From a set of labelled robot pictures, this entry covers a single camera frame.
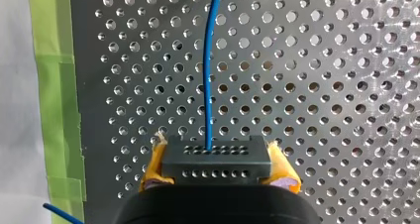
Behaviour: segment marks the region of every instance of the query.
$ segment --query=metal plate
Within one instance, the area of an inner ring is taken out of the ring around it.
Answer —
[[[71,0],[88,223],[157,131],[203,139],[210,0]],[[324,223],[419,223],[419,0],[222,0],[214,137],[277,140]]]

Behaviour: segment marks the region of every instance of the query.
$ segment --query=blue cable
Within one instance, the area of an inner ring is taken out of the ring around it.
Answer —
[[[204,85],[204,106],[206,121],[206,150],[212,150],[213,124],[211,123],[211,86],[210,86],[210,53],[212,48],[212,38],[214,24],[219,9],[220,0],[211,0],[209,17],[207,19],[206,34],[204,39],[204,58],[203,58],[203,85]]]
[[[83,224],[83,222],[79,221],[75,217],[70,216],[68,213],[64,212],[63,210],[61,210],[61,209],[59,209],[55,206],[52,206],[51,204],[44,203],[43,208],[55,213],[56,215],[62,217],[64,220],[66,220],[66,221],[68,221],[72,224]]]

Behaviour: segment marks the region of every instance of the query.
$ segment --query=green tape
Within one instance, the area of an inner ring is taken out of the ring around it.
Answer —
[[[41,122],[52,204],[83,220],[80,147],[70,0],[30,0]],[[66,223],[53,216],[53,223]]]

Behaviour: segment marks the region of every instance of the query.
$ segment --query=gray background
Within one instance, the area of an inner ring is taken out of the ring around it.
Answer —
[[[0,2],[0,223],[51,223],[29,0]]]

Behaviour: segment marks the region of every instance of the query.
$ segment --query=wire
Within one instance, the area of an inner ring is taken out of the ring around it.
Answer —
[[[204,58],[203,58],[203,85],[204,85],[204,106],[205,106],[205,122],[206,122],[206,150],[212,150],[212,134],[213,124],[211,122],[211,86],[210,86],[210,54],[212,48],[212,38],[214,24],[216,21],[217,11],[219,9],[220,0],[211,0],[209,17],[207,19],[206,34],[204,38]]]
[[[64,212],[63,210],[59,209],[58,207],[52,206],[51,204],[44,203],[43,208],[55,213],[56,215],[62,217],[64,220],[73,223],[73,224],[83,224],[83,222],[79,221],[77,218],[70,216],[68,213]]]

